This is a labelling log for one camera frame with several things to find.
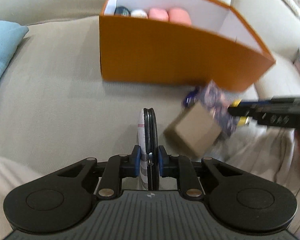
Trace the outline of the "pink plastic bottle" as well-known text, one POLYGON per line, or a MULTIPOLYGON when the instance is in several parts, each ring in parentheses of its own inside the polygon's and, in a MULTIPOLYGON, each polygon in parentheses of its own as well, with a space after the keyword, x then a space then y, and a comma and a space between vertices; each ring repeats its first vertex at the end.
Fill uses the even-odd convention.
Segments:
POLYGON ((148 13, 148 18, 157 21, 169 21, 168 12, 165 9, 161 8, 151 8, 148 13))

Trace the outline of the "beige sofa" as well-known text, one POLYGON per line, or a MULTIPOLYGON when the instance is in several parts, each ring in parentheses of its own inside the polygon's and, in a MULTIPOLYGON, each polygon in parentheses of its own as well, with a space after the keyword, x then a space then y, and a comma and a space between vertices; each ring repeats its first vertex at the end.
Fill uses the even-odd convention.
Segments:
MULTIPOLYGON (((300 95, 293 65, 300 48, 300 20, 282 0, 221 0, 248 21, 276 64, 239 98, 300 95)), ((6 195, 28 181, 93 156, 106 161, 131 152, 143 107, 155 109, 159 144, 183 154, 163 135, 181 112, 190 88, 104 82, 100 72, 98 15, 105 0, 0 0, 0 20, 28 25, 0 80, 0 239, 11 231, 3 212, 6 195)), ((298 150, 280 156, 293 138, 278 129, 238 129, 206 155, 277 180, 296 194, 290 226, 300 233, 298 150)))

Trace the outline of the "white lotion tube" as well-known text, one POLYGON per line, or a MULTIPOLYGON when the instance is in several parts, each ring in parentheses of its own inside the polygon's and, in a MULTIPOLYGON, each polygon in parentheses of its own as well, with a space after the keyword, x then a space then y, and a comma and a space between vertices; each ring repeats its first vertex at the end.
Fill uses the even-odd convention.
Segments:
POLYGON ((135 18, 148 18, 147 12, 145 12, 142 9, 135 9, 135 10, 131 11, 130 16, 135 17, 135 18))

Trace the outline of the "plaid round case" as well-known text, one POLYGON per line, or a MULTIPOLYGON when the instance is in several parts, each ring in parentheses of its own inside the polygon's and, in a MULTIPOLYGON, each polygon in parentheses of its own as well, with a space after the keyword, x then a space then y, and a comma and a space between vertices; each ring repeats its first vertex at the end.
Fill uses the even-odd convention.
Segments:
POLYGON ((159 189, 158 132, 153 108, 143 108, 140 112, 138 144, 141 148, 141 187, 143 190, 157 191, 159 189))

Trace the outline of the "orange cardboard box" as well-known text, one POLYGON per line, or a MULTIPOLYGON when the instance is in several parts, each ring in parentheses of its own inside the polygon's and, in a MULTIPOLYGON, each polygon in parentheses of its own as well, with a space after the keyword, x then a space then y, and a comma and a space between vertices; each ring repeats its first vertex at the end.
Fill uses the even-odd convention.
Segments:
POLYGON ((220 0, 106 0, 99 16, 100 67, 105 81, 202 86, 242 92, 276 61, 232 6, 220 0), (190 26, 118 16, 128 10, 186 10, 190 26))

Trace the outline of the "light blue cushion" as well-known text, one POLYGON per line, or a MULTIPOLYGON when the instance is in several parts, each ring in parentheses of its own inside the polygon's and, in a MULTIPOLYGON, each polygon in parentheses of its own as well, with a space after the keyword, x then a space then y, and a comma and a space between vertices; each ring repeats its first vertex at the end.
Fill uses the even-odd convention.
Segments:
POLYGON ((27 26, 0 21, 0 78, 28 31, 27 26))

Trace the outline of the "dark green shampoo bottle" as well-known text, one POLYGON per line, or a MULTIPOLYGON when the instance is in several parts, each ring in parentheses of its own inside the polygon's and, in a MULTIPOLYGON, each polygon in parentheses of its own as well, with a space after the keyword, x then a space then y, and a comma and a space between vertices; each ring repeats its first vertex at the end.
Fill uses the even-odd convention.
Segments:
POLYGON ((119 6, 119 7, 116 7, 114 15, 129 17, 130 11, 124 6, 119 6))

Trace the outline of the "yellow tape measure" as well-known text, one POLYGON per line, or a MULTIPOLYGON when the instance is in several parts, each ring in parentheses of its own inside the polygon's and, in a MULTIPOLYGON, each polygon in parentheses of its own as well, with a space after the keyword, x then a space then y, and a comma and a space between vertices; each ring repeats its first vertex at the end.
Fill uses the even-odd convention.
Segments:
POLYGON ((245 126, 249 122, 250 103, 235 100, 228 107, 228 112, 236 118, 237 126, 245 126))

